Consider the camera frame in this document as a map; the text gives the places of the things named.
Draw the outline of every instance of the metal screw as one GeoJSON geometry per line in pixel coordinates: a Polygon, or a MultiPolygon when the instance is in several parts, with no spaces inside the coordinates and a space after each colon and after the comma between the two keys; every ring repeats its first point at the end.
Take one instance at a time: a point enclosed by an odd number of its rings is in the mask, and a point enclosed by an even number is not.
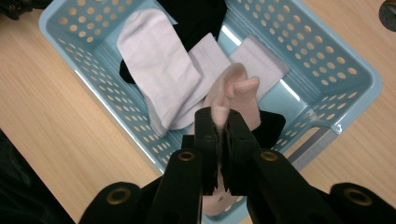
{"type": "Polygon", "coordinates": [[[191,152],[182,152],[178,154],[178,159],[181,161],[192,161],[194,160],[195,155],[191,152]]]}
{"type": "Polygon", "coordinates": [[[277,161],[277,155],[274,152],[264,151],[261,156],[266,161],[277,161]]]}
{"type": "Polygon", "coordinates": [[[344,189],[344,194],[350,201],[358,205],[370,206],[373,203],[373,200],[370,198],[370,196],[359,189],[344,189]]]}
{"type": "Polygon", "coordinates": [[[111,190],[106,197],[109,204],[125,203],[131,197],[131,191],[125,187],[111,190]]]}

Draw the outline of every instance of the white cloth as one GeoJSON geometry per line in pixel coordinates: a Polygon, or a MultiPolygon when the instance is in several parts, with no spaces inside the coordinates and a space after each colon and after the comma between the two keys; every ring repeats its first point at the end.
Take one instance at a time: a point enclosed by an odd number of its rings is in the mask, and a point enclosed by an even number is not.
{"type": "Polygon", "coordinates": [[[159,9],[133,13],[120,32],[117,47],[145,97],[153,131],[165,136],[201,75],[159,9]]]}
{"type": "Polygon", "coordinates": [[[194,122],[195,112],[220,74],[231,64],[212,34],[206,35],[190,51],[189,56],[202,78],[177,113],[171,129],[181,129],[194,122]]]}
{"type": "Polygon", "coordinates": [[[247,69],[247,77],[260,79],[258,100],[289,71],[289,68],[253,35],[242,41],[230,55],[230,60],[232,63],[242,63],[247,69]]]}

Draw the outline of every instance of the black cloth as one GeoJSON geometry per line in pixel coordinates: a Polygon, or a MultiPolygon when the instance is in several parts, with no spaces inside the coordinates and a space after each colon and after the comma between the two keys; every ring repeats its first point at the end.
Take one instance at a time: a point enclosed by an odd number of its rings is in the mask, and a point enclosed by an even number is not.
{"type": "MultiPolygon", "coordinates": [[[[224,0],[159,0],[158,2],[177,21],[174,29],[186,51],[192,49],[209,33],[218,39],[227,12],[224,0]]],[[[125,82],[135,84],[124,60],[120,63],[120,76],[125,82]]]]}
{"type": "Polygon", "coordinates": [[[261,110],[260,120],[260,126],[252,133],[261,148],[272,148],[285,127],[286,119],[280,114],[261,110]]]}
{"type": "Polygon", "coordinates": [[[1,130],[0,223],[74,223],[1,130]]]}

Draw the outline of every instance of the wooden table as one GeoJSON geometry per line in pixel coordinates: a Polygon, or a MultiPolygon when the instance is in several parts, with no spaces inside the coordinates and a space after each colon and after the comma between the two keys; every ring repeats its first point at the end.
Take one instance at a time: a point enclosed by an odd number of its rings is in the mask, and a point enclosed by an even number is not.
{"type": "MultiPolygon", "coordinates": [[[[302,175],[325,191],[353,182],[396,206],[396,33],[378,19],[383,1],[304,2],[377,69],[384,90],[302,175]]],[[[106,185],[143,187],[160,173],[39,32],[39,16],[0,16],[0,128],[79,221],[106,185]]]]}

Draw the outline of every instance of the laundry basket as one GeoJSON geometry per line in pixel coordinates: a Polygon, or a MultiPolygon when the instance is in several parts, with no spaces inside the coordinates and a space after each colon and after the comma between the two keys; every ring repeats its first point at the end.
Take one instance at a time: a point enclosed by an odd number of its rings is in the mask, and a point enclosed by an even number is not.
{"type": "MultiPolygon", "coordinates": [[[[219,36],[224,52],[230,54],[241,40],[255,35],[290,68],[260,100],[261,109],[286,118],[275,150],[285,152],[314,127],[320,132],[306,145],[323,149],[331,142],[326,139],[344,131],[381,92],[382,81],[374,68],[300,0],[227,0],[226,4],[219,36]]],[[[187,129],[171,131],[164,138],[152,131],[141,92],[120,78],[116,47],[126,19],[149,7],[161,5],[154,0],[54,0],[40,18],[40,29],[163,172],[187,129]]],[[[311,152],[309,157],[317,154],[311,152]]],[[[220,215],[203,221],[239,222],[248,214],[244,202],[240,198],[220,215]]]]}

